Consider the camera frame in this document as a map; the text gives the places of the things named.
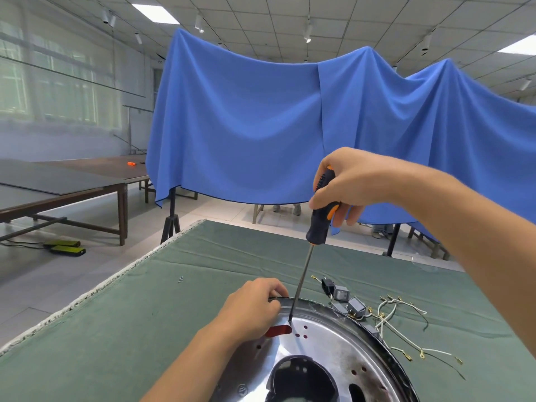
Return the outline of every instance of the black and yellow device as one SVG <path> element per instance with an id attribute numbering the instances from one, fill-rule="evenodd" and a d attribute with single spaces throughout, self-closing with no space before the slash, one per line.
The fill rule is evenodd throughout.
<path id="1" fill-rule="evenodd" d="M 48 249 L 55 247 L 57 245 L 61 245 L 63 247 L 79 247 L 80 241 L 52 240 L 52 241 L 47 241 L 46 243 L 43 243 L 43 247 L 48 248 Z"/>
<path id="2" fill-rule="evenodd" d="M 67 245 L 56 245 L 48 249 L 53 254 L 68 255 L 70 257 L 80 257 L 86 253 L 86 249 L 82 247 L 69 247 Z"/>
<path id="3" fill-rule="evenodd" d="M 318 189 L 325 188 L 327 184 L 333 179 L 335 179 L 335 171 L 331 169 L 331 167 L 328 167 L 318 181 L 315 192 Z M 307 268 L 309 267 L 309 261 L 311 260 L 312 250 L 315 245 L 326 243 L 327 233 L 330 229 L 331 219 L 335 215 L 335 212 L 337 211 L 339 206 L 339 202 L 331 202 L 321 209 L 316 209 L 312 211 L 311 226 L 309 227 L 309 231 L 307 231 L 307 234 L 305 235 L 305 239 L 309 243 L 311 243 L 311 246 L 309 247 L 309 252 L 307 253 L 307 257 L 305 259 L 305 267 L 303 268 L 303 273 L 300 278 L 300 282 L 298 283 L 298 289 L 296 290 L 294 300 L 292 301 L 291 312 L 288 315 L 289 322 L 292 321 L 294 307 L 296 306 L 296 302 L 300 297 L 303 280 L 305 279 L 305 275 L 307 274 Z"/>

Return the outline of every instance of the hand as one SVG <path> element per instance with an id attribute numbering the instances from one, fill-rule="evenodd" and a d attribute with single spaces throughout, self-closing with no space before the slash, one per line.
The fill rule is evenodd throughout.
<path id="1" fill-rule="evenodd" d="M 311 209 L 320 209 L 331 202 L 341 202 L 333 216 L 333 225 L 340 227 L 346 214 L 348 225 L 355 224 L 365 206 L 393 202 L 393 182 L 405 171 L 420 167 L 390 156 L 373 154 L 360 149 L 339 148 L 327 155 L 316 172 L 313 189 L 327 167 L 335 171 L 335 179 L 325 188 L 318 189 L 309 202 Z"/>
<path id="2" fill-rule="evenodd" d="M 281 304 L 269 297 L 288 297 L 288 290 L 274 277 L 258 277 L 231 293 L 214 324 L 229 330 L 236 345 L 260 338 L 278 316 Z"/>

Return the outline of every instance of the forearm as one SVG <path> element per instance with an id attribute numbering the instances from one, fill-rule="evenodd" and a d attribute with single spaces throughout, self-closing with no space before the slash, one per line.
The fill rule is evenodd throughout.
<path id="1" fill-rule="evenodd" d="M 141 402 L 208 401 L 236 345 L 214 322 L 205 326 Z"/>
<path id="2" fill-rule="evenodd" d="M 536 356 L 536 319 L 519 307 L 536 283 L 536 226 L 430 168 L 415 167 L 397 183 L 405 185 L 398 204 L 458 259 Z"/>

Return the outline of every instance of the small screw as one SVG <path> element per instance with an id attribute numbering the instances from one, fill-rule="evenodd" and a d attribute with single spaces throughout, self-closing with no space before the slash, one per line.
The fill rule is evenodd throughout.
<path id="1" fill-rule="evenodd" d="M 245 384 L 238 385 L 238 396 L 244 397 L 248 394 L 248 387 Z"/>

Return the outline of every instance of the ceiling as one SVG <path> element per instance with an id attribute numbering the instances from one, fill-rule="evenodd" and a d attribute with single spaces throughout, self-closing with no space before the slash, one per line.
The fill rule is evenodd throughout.
<path id="1" fill-rule="evenodd" d="M 451 58 L 498 94 L 517 98 L 524 78 L 536 74 L 536 57 L 497 51 L 536 32 L 536 0 L 50 0 L 117 39 L 165 57 L 177 25 L 156 24 L 130 3 L 162 5 L 181 28 L 232 52 L 274 62 L 322 61 L 373 47 L 407 76 Z M 117 17 L 103 24 L 103 8 Z M 195 28 L 199 12 L 205 33 Z M 303 34 L 307 16 L 312 41 Z M 428 53 L 419 42 L 437 27 Z M 143 45 L 134 33 L 142 35 Z"/>

